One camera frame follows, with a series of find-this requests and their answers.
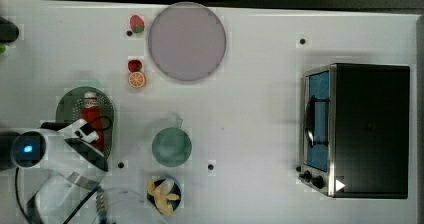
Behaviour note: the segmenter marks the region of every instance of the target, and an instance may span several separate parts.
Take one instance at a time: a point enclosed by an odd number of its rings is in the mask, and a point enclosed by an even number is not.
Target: blue light
[[[24,152],[25,153],[32,152],[32,146],[26,146],[26,147],[24,147]]]

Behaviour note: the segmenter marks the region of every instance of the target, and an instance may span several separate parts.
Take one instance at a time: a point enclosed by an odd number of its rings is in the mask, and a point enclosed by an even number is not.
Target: food item
[[[128,70],[130,72],[140,71],[143,67],[143,64],[139,60],[131,60],[128,62]]]
[[[133,72],[128,78],[132,87],[143,87],[146,84],[146,77],[142,72]]]
[[[174,215],[174,209],[172,205],[168,203],[168,201],[180,200],[180,196],[174,193],[170,193],[174,184],[175,183],[173,180],[166,179],[156,187],[153,180],[150,179],[147,187],[147,193],[153,196],[156,207],[165,216]]]
[[[140,33],[144,31],[144,21],[137,15],[134,15],[130,18],[130,26],[134,33]]]
[[[95,92],[86,92],[84,94],[84,108],[82,109],[82,119],[89,123],[95,130],[99,139],[94,143],[94,146],[103,151],[104,148],[104,133],[102,121],[100,120],[100,108],[97,106],[97,94]]]

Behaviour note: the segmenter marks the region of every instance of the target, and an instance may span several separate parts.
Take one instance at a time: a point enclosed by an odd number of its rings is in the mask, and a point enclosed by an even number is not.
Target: oven window
[[[327,172],[328,165],[328,107],[330,98],[329,72],[309,76],[309,100],[314,105],[313,141],[308,144],[308,166]]]

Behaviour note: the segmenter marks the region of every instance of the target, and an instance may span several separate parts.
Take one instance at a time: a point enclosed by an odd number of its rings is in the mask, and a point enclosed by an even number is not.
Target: green plate
[[[152,152],[160,164],[167,167],[177,167],[190,157],[190,137],[179,128],[166,128],[155,136]]]

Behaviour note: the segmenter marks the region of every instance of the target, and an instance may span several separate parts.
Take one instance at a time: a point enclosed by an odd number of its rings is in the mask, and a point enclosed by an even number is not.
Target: black cable
[[[95,122],[95,121],[97,121],[97,120],[99,120],[101,118],[107,119],[107,121],[109,122],[109,125],[107,127],[101,128],[101,129],[93,128],[95,131],[106,131],[107,129],[109,129],[109,128],[112,127],[112,120],[108,116],[99,116],[99,117],[96,117],[96,118],[94,118],[93,120],[91,120],[87,124],[90,124],[91,125],[91,123],[93,123],[93,122]]]
[[[100,186],[96,186],[93,190],[91,190],[91,192],[89,192],[87,194],[87,196],[85,196],[84,199],[82,199],[82,201],[78,204],[78,206],[74,209],[74,211],[68,216],[68,218],[65,220],[65,222],[63,222],[63,224],[67,224],[74,216],[75,214],[77,214],[77,212],[79,211],[79,209],[81,209],[81,207],[88,201],[88,199],[90,199],[90,197],[100,188]]]
[[[18,174],[19,174],[19,167],[16,168],[16,172],[15,172],[15,194],[16,194],[16,202],[18,202],[19,210],[21,210],[22,215],[24,215],[24,217],[25,217],[25,220],[28,223],[31,223],[31,218],[25,213],[24,208],[22,207],[22,204],[21,204],[21,199],[19,198],[19,193],[18,193]]]

